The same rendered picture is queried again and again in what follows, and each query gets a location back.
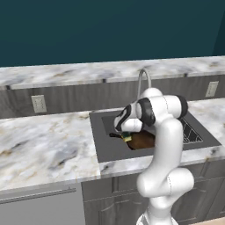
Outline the yellow and green sponge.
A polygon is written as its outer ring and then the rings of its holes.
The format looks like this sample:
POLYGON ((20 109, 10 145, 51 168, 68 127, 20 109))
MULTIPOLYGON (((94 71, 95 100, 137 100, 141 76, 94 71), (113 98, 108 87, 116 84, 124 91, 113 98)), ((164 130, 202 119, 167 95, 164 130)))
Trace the yellow and green sponge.
POLYGON ((132 135, 129 132, 123 132, 121 138, 124 142, 130 142, 132 140, 132 135))

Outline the dark grey sink basin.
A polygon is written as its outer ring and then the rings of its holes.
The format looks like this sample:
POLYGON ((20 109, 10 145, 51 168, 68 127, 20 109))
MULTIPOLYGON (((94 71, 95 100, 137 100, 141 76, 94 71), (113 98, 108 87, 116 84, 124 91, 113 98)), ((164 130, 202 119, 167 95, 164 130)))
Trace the dark grey sink basin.
MULTIPOLYGON (((106 163, 111 161, 124 160, 128 158, 153 156, 154 148, 131 150, 120 138, 110 137, 110 133, 116 134, 113 127, 114 118, 120 110, 111 112, 91 112, 90 121, 98 161, 106 163)), ((201 125, 189 112, 184 119, 200 135, 203 142, 184 144, 183 151, 221 146, 207 129, 201 125)))

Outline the curved silver tap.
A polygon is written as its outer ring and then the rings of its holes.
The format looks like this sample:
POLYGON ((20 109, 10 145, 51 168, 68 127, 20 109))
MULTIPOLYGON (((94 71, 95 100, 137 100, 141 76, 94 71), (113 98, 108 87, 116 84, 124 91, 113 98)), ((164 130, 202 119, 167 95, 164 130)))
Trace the curved silver tap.
POLYGON ((150 77, 150 73, 148 72, 148 70, 146 68, 142 68, 139 72, 139 76, 138 76, 138 91, 137 91, 137 99, 140 98, 141 96, 141 88, 142 88, 142 76, 146 75, 147 77, 147 81, 148 81, 148 87, 151 88, 151 77, 150 77))

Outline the grey cupboard door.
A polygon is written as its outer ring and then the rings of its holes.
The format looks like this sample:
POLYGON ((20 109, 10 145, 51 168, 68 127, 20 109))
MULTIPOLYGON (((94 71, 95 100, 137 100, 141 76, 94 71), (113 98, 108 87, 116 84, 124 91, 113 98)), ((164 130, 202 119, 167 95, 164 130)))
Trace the grey cupboard door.
POLYGON ((186 165, 194 176, 194 187, 173 205, 171 214, 178 225, 190 225, 214 218, 225 197, 225 159, 186 165))
POLYGON ((82 183, 86 225, 135 225, 148 200, 136 189, 138 175, 82 183))

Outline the silver dishwasher front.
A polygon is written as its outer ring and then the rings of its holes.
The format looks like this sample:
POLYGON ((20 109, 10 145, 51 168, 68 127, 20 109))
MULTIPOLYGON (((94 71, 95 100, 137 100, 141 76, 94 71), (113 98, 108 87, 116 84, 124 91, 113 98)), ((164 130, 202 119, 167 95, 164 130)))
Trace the silver dishwasher front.
POLYGON ((29 194, 76 188, 55 196, 0 205, 0 225, 85 225, 80 184, 54 185, 21 192, 0 192, 0 200, 29 194))

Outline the pale wall socket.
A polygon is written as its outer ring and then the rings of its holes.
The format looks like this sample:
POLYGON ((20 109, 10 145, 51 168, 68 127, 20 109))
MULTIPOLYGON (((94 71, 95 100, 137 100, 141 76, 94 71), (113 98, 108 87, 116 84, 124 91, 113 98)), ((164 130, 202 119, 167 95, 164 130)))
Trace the pale wall socket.
POLYGON ((215 92, 217 90, 219 82, 215 81, 215 82, 210 82, 208 87, 207 87, 207 93, 206 93, 206 97, 210 98, 213 97, 215 95, 215 92))
POLYGON ((43 95, 32 96, 32 102, 35 113, 45 113, 47 111, 46 102, 43 95))

